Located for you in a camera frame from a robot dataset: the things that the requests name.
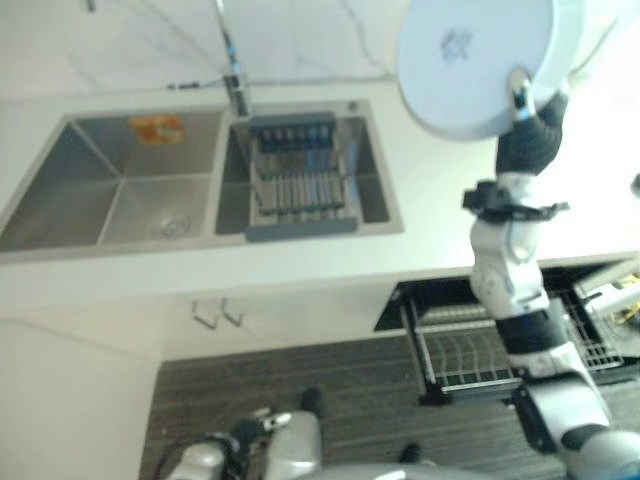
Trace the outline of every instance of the utensil rack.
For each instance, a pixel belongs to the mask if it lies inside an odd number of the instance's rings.
[[[346,233],[361,222],[355,171],[331,113],[251,121],[251,229],[254,240]]]

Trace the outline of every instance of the white cabinet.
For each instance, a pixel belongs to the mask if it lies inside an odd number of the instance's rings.
[[[229,297],[227,311],[242,314],[242,325],[220,319],[214,330],[193,319],[192,306],[221,299],[195,296],[25,310],[14,319],[163,361],[367,338],[394,286],[385,282]]]
[[[138,478],[157,367],[0,319],[0,478]]]
[[[219,319],[217,328],[209,330],[192,319],[174,318],[166,326],[162,358],[367,338],[373,334],[394,285],[351,285],[228,298],[227,311],[233,317],[242,315],[241,326]]]

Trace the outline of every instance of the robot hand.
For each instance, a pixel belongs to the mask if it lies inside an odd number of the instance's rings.
[[[518,68],[511,75],[514,125],[498,141],[496,174],[538,175],[556,157],[562,142],[562,121],[569,103],[566,88],[559,90],[536,114],[529,78]]]

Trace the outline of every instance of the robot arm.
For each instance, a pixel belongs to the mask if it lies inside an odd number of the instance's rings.
[[[565,312],[549,301],[536,263],[542,223],[565,204],[545,205],[536,177],[555,158],[566,96],[536,113],[529,78],[511,75],[514,127],[500,137],[495,182],[466,192],[476,216],[471,288],[496,319],[511,367],[523,378],[513,400],[531,446],[555,453],[575,479],[631,478],[640,472],[640,435],[616,431],[566,332]]]

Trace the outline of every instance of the sink drain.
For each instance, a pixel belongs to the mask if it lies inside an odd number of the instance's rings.
[[[165,218],[160,222],[160,235],[164,238],[180,238],[191,228],[191,217],[180,215]]]

